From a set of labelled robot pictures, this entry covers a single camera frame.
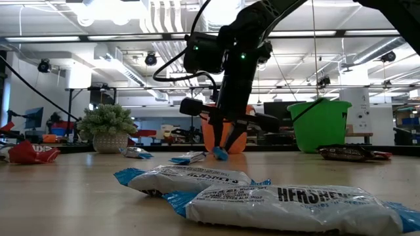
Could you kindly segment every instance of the ceiling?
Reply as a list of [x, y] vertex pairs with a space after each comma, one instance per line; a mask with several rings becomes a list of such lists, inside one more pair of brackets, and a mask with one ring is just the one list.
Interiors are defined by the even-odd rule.
[[[69, 12], [65, 1], [51, 1], [53, 7], [46, 3], [41, 5], [2, 5], [4, 0], [0, 0], [0, 37], [17, 35], [97, 35], [97, 34], [119, 34], [119, 33], [143, 33], [139, 27], [139, 19], [132, 19], [124, 26], [115, 25], [111, 20], [96, 20], [91, 26], [83, 27], [77, 23], [77, 14]], [[246, 5], [254, 1], [245, 1]], [[377, 10], [355, 5], [349, 0], [315, 0], [315, 30], [340, 30], [340, 29], [393, 29], [389, 21]], [[181, 23], [183, 31], [189, 31], [197, 14], [198, 0], [181, 1]], [[154, 7], [151, 9], [151, 17], [155, 16]], [[275, 28], [276, 31], [283, 30], [308, 30], [314, 29], [312, 21], [312, 5], [305, 3], [288, 17], [282, 20]], [[161, 24], [163, 26], [164, 17], [161, 14]], [[272, 86], [285, 85], [285, 76], [289, 85], [307, 85], [316, 77], [311, 77], [320, 68], [333, 63], [337, 67], [327, 71], [331, 77], [331, 82], [337, 84], [339, 80], [338, 64], [334, 59], [340, 55], [346, 54], [352, 56], [366, 50], [370, 46], [378, 43], [383, 38], [378, 37], [352, 37], [352, 38], [329, 38], [316, 39], [316, 51], [313, 39], [274, 39], [272, 45], [276, 60], [272, 57], [266, 65], [266, 69], [260, 71], [255, 76], [254, 85]], [[94, 70], [93, 82], [105, 82], [113, 86], [126, 87], [132, 82], [118, 73], [113, 68], [109, 68], [97, 57], [92, 56], [92, 50], [97, 46], [106, 47], [113, 54], [115, 48], [123, 53], [123, 62], [130, 66], [134, 72], [143, 77], [150, 86], [169, 85], [165, 83], [156, 83], [152, 81], [151, 75], [164, 64], [163, 58], [157, 52], [157, 65], [146, 66], [144, 57], [149, 51], [155, 51], [154, 42], [110, 42], [110, 43], [54, 43], [54, 44], [24, 44], [22, 51], [26, 56], [37, 52], [68, 51], [78, 55], [88, 63], [92, 64]], [[385, 77], [392, 77], [407, 71], [419, 68], [420, 57], [414, 50], [405, 44], [394, 50], [397, 59], [401, 62], [394, 62], [387, 66], [385, 75], [382, 62], [368, 62], [369, 82], [381, 83]], [[415, 74], [398, 82], [398, 84], [414, 83], [420, 79], [420, 74]], [[197, 80], [199, 85], [208, 85], [209, 82], [204, 78]], [[290, 93], [290, 90], [253, 90], [253, 93]], [[399, 90], [395, 96], [404, 95], [409, 90]], [[203, 95], [209, 96], [210, 92], [204, 90]], [[314, 90], [307, 91], [308, 96], [314, 94]], [[183, 95], [182, 91], [171, 92], [170, 96]], [[151, 96], [146, 91], [121, 91], [119, 96]]]

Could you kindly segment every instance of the wooden table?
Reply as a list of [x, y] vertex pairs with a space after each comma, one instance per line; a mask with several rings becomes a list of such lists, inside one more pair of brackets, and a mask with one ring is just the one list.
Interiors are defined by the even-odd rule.
[[[0, 235], [281, 235], [189, 222], [163, 199], [121, 186], [112, 175], [127, 167], [169, 164], [179, 154], [154, 153], [154, 159], [141, 161], [79, 153], [61, 155], [47, 165], [0, 164]], [[241, 170], [256, 180], [271, 178], [274, 184], [359, 186], [382, 200], [420, 210], [420, 159], [415, 157], [346, 163], [302, 153], [246, 153], [228, 162], [208, 157], [193, 165]]]

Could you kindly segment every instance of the black cable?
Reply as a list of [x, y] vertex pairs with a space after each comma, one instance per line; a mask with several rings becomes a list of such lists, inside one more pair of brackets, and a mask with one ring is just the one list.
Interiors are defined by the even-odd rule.
[[7, 63], [7, 61], [0, 56], [0, 59], [5, 63], [6, 67], [8, 67], [14, 74], [15, 76], [17, 76], [26, 86], [28, 86], [30, 89], [32, 89], [35, 93], [37, 93], [38, 95], [40, 95], [42, 98], [44, 98], [47, 102], [51, 103], [54, 107], [58, 108], [60, 111], [63, 111], [65, 114], [69, 115], [71, 118], [75, 119], [76, 121], [79, 121], [79, 119], [77, 117], [75, 117], [74, 115], [68, 113], [65, 109], [62, 109], [59, 105], [55, 104], [53, 101], [51, 101], [49, 98], [47, 98], [46, 96], [44, 96], [44, 94], [40, 93], [38, 90], [36, 90], [36, 88], [32, 87], [32, 85], [30, 85], [22, 76], [19, 75], [18, 72], [16, 72], [13, 67]]
[[[192, 24], [192, 27], [191, 27], [191, 34], [194, 33], [194, 31], [196, 29], [197, 22], [200, 19], [200, 16], [203, 13], [203, 11], [206, 8], [206, 6], [210, 3], [210, 1], [211, 0], [207, 0], [203, 4], [203, 6], [200, 8], [200, 10], [198, 11], [196, 17], [194, 18], [194, 23]], [[177, 81], [184, 81], [184, 80], [187, 80], [187, 79], [193, 79], [195, 77], [199, 77], [201, 75], [204, 75], [207, 78], [209, 78], [209, 80], [213, 84], [213, 94], [217, 94], [217, 84], [216, 84], [216, 81], [212, 78], [212, 76], [210, 75], [210, 73], [207, 73], [205, 71], [200, 71], [200, 72], [194, 73], [192, 75], [187, 75], [187, 76], [179, 77], [179, 78], [166, 78], [166, 77], [159, 77], [158, 76], [159, 73], [161, 73], [165, 68], [167, 68], [169, 65], [171, 65], [174, 61], [178, 60], [182, 55], [185, 54], [185, 52], [186, 52], [186, 49], [184, 49], [182, 52], [180, 52], [174, 58], [170, 59], [163, 66], [161, 66], [155, 73], [153, 73], [153, 76], [152, 76], [153, 79], [155, 81], [157, 81], [157, 82], [177, 82]]]

